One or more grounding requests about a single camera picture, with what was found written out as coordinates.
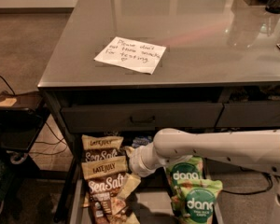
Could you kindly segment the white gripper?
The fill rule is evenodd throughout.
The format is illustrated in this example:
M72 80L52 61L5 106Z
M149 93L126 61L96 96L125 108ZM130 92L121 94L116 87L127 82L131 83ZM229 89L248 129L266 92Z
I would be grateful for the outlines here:
M117 197L125 200L141 183L141 177L152 175L165 165L165 158L160 156L152 143L140 146L132 151L129 167L133 174L126 174Z

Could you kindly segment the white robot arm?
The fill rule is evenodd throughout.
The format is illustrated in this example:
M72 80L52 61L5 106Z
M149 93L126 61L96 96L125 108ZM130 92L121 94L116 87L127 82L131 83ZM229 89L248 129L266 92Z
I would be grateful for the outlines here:
M146 177L191 156L280 176L280 130L186 133L166 128L148 145L134 149L128 165L134 174ZM280 183L269 223L280 224Z

